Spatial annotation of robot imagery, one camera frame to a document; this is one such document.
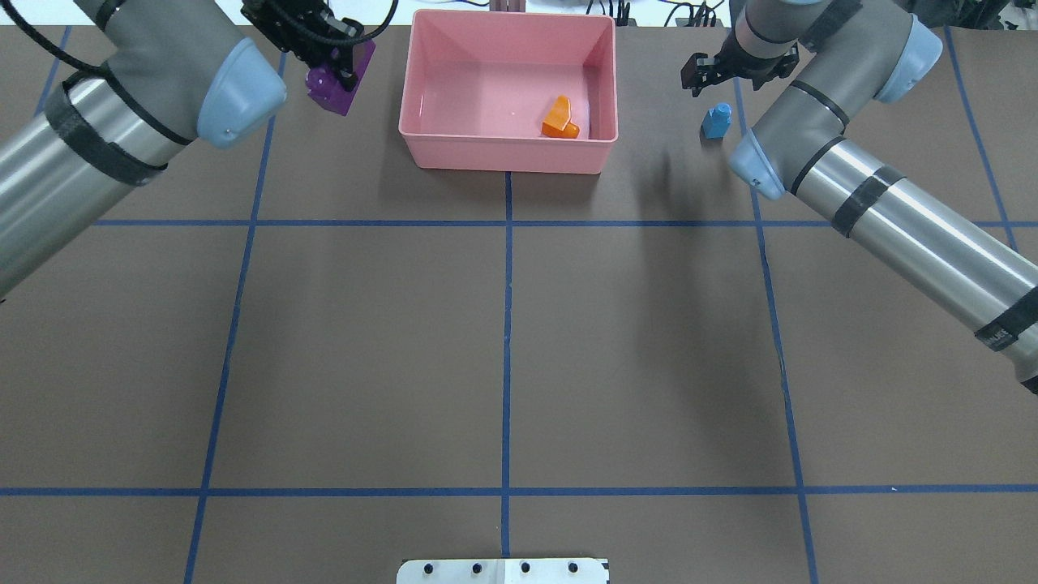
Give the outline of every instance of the pink plastic bin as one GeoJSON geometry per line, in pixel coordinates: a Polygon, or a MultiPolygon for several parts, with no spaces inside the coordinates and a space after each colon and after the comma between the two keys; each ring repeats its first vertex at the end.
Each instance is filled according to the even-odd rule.
{"type": "Polygon", "coordinates": [[[418,10],[400,133],[422,168],[601,172],[618,135],[616,46],[608,17],[418,10]],[[561,94],[576,139],[541,135],[561,94]]]}

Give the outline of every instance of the purple object held by gripper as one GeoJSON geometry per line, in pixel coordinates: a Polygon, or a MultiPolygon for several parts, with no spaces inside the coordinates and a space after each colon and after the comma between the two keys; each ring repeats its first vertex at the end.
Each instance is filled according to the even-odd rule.
{"type": "Polygon", "coordinates": [[[357,86],[352,91],[347,91],[335,78],[331,67],[323,63],[310,69],[306,74],[307,93],[311,100],[324,109],[339,115],[346,115],[353,104],[353,98],[360,90],[360,83],[364,79],[364,72],[367,64],[372,62],[372,55],[375,54],[375,43],[368,40],[357,47],[363,51],[363,55],[354,63],[354,72],[357,74],[357,86]]]}

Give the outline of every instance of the blue tape line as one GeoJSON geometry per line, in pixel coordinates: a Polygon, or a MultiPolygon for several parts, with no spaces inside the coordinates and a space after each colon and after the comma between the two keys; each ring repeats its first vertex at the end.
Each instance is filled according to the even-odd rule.
{"type": "MultiPolygon", "coordinates": [[[[72,36],[72,27],[66,26],[64,34],[61,35],[61,43],[58,43],[58,48],[62,51],[69,45],[69,37],[72,36]]],[[[54,78],[57,77],[58,66],[61,61],[57,57],[54,57],[54,62],[51,63],[51,72],[47,75],[47,82],[44,83],[44,92],[39,95],[39,101],[36,102],[36,109],[33,112],[33,116],[39,115],[44,112],[44,106],[47,105],[47,95],[51,94],[51,87],[54,86],[54,78]]]]}
{"type": "Polygon", "coordinates": [[[796,495],[795,486],[532,486],[513,488],[513,497],[723,497],[796,495]]]}
{"type": "Polygon", "coordinates": [[[211,227],[211,226],[248,226],[248,219],[98,219],[93,222],[99,227],[211,227]]]}
{"type": "Polygon", "coordinates": [[[0,497],[198,497],[197,489],[146,488],[0,488],[0,497]]]}
{"type": "MultiPolygon", "coordinates": [[[[277,74],[284,77],[285,54],[277,66],[277,74]]],[[[252,243],[255,240],[256,222],[260,218],[260,203],[263,201],[263,187],[267,177],[267,161],[270,159],[270,144],[274,138],[274,124],[277,116],[267,122],[267,137],[263,145],[263,156],[260,159],[260,172],[256,176],[256,190],[252,197],[252,212],[249,215],[249,231],[245,238],[245,251],[242,254],[242,268],[238,274],[238,288],[235,290],[235,307],[230,315],[230,331],[227,333],[227,346],[223,355],[223,369],[220,372],[220,388],[216,394],[216,408],[213,412],[213,426],[209,434],[209,446],[206,449],[206,466],[201,475],[201,493],[198,496],[198,507],[195,509],[195,523],[191,531],[191,546],[188,549],[187,566],[184,569],[184,584],[191,584],[194,578],[195,561],[198,557],[198,543],[201,539],[201,526],[206,519],[206,501],[209,497],[209,484],[213,477],[213,461],[216,457],[216,443],[220,436],[220,421],[223,416],[223,404],[227,395],[227,382],[230,379],[230,358],[238,339],[238,324],[242,314],[242,297],[245,294],[245,279],[249,273],[252,259],[252,243]]]]}
{"type": "Polygon", "coordinates": [[[752,227],[749,220],[518,220],[517,227],[752,227]]]}
{"type": "Polygon", "coordinates": [[[866,484],[808,486],[809,495],[917,495],[939,493],[1038,493],[1038,484],[866,484]]]}
{"type": "MultiPolygon", "coordinates": [[[[739,79],[735,83],[735,101],[739,110],[739,129],[746,135],[746,113],[742,104],[742,87],[739,79]]],[[[796,499],[800,507],[800,528],[803,531],[803,549],[808,556],[808,574],[812,584],[818,584],[818,564],[815,561],[815,540],[811,532],[811,516],[808,512],[808,496],[803,486],[803,469],[800,465],[800,447],[796,440],[796,421],[793,417],[793,400],[789,394],[789,376],[786,371],[786,355],[782,345],[782,331],[778,328],[778,310],[775,307],[774,287],[771,282],[771,267],[768,263],[767,242],[764,238],[764,221],[761,217],[761,203],[757,191],[749,189],[749,197],[754,204],[754,220],[757,221],[757,245],[761,254],[761,268],[764,271],[764,290],[768,299],[768,313],[771,317],[771,337],[778,357],[778,369],[782,374],[782,393],[786,407],[786,432],[789,437],[790,456],[793,460],[793,478],[796,481],[796,499]]]]}
{"type": "MultiPolygon", "coordinates": [[[[1014,228],[1038,227],[1038,221],[974,221],[979,227],[1001,227],[1009,224],[1014,228]]],[[[249,226],[248,219],[99,219],[94,221],[99,227],[211,227],[211,226],[249,226]]],[[[831,227],[831,223],[814,219],[762,219],[766,228],[774,227],[831,227]]],[[[433,220],[415,221],[409,219],[260,219],[256,226],[386,226],[386,227],[503,227],[506,221],[468,221],[468,220],[433,220]]],[[[757,221],[750,220],[701,220],[701,221],[666,221],[666,220],[530,220],[512,221],[513,227],[756,227],[757,221]]]]}
{"type": "Polygon", "coordinates": [[[410,220],[410,219],[261,219],[260,226],[346,226],[346,227],[502,227],[504,221],[410,220]]]}
{"type": "Polygon", "coordinates": [[[504,172],[504,340],[501,372],[501,557],[512,554],[512,172],[504,172]]]}
{"type": "Polygon", "coordinates": [[[213,497],[345,497],[345,498],[407,498],[407,497],[500,497],[501,490],[489,488],[434,489],[210,489],[213,497]]]}
{"type": "Polygon", "coordinates": [[[945,39],[948,40],[948,55],[952,59],[952,68],[955,71],[955,82],[959,86],[959,96],[962,98],[962,107],[966,111],[966,121],[969,122],[969,131],[974,134],[974,141],[977,142],[977,151],[980,152],[980,160],[984,164],[984,172],[987,174],[987,183],[991,186],[991,194],[994,196],[994,204],[999,207],[999,216],[1002,217],[1002,224],[1006,229],[1006,239],[1013,251],[1019,251],[1016,247],[1016,237],[1013,234],[1013,227],[1009,224],[1009,215],[1006,213],[1006,205],[1002,201],[1002,193],[999,191],[999,183],[994,179],[994,171],[991,170],[991,162],[987,158],[987,148],[984,147],[984,140],[980,137],[980,130],[977,128],[977,119],[973,114],[973,107],[969,106],[969,96],[966,94],[966,86],[962,82],[962,72],[959,69],[959,59],[955,53],[955,41],[952,40],[952,30],[945,25],[945,39]]]}

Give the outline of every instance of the orange object in bin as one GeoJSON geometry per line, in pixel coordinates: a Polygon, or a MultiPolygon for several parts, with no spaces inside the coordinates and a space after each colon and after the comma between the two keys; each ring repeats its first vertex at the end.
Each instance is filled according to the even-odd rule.
{"type": "Polygon", "coordinates": [[[548,115],[541,122],[541,133],[549,138],[575,138],[580,133],[580,127],[570,121],[573,118],[570,99],[558,95],[551,106],[548,115]]]}

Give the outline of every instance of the small blue object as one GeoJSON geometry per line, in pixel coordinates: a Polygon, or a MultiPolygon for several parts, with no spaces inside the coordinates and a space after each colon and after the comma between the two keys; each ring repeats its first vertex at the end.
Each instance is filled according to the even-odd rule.
{"type": "Polygon", "coordinates": [[[732,106],[719,103],[710,108],[703,118],[703,136],[710,139],[723,138],[731,126],[732,106]]]}

